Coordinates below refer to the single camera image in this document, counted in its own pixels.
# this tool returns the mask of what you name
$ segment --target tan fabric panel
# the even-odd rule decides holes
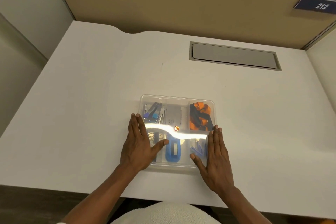
[[[336,15],[293,10],[299,0],[66,0],[79,21],[128,33],[164,31],[302,48]]]

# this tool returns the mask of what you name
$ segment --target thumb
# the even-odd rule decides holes
[[[168,143],[169,143],[169,140],[167,140],[167,139],[158,141],[158,142],[152,147],[153,155],[156,156],[156,154],[163,148],[163,146],[165,146],[165,145],[168,144]]]
[[[206,173],[207,173],[207,169],[205,168],[205,166],[203,165],[203,162],[201,161],[201,159],[196,156],[195,154],[190,154],[190,158],[193,160],[193,162],[195,163],[196,167],[198,167],[199,172],[201,173],[202,178],[205,177]]]

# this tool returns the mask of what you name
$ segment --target hand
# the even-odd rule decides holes
[[[132,113],[128,124],[128,135],[120,156],[120,165],[132,167],[135,174],[146,169],[169,140],[161,140],[151,147],[144,121],[140,114]]]
[[[235,189],[229,153],[225,147],[222,129],[215,125],[208,136],[208,160],[205,167],[201,159],[190,154],[208,187],[216,192],[223,200]]]

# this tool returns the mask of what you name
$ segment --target number 212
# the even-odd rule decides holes
[[[328,6],[329,6],[328,4],[322,4],[321,3],[321,4],[318,4],[318,6],[315,7],[315,8],[325,10]]]

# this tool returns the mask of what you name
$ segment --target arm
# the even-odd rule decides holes
[[[128,135],[121,151],[120,164],[94,192],[62,220],[67,224],[103,224],[125,188],[141,170],[146,169],[168,140],[151,148],[144,121],[132,114]]]
[[[190,158],[199,168],[208,187],[218,194],[240,224],[271,224],[235,187],[229,153],[218,125],[208,137],[207,167],[198,156],[191,154]]]

